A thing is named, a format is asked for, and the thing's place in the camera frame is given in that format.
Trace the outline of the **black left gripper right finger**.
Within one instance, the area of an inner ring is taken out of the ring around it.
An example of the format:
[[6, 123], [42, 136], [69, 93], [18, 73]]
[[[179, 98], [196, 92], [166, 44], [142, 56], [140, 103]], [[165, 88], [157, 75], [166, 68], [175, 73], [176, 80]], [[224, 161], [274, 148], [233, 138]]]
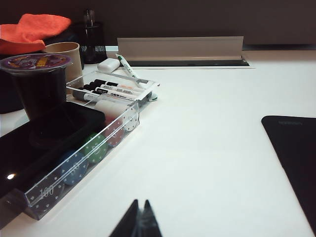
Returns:
[[137, 217], [138, 237], [162, 237], [153, 209], [148, 200], [145, 201], [144, 208]]

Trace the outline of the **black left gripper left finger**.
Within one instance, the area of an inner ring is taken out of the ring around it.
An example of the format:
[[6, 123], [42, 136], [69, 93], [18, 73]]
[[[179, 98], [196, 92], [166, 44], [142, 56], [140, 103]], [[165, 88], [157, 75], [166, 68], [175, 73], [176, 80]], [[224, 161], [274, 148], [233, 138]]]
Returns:
[[136, 227], [138, 211], [138, 200], [135, 199], [110, 234], [110, 237], [131, 237]]

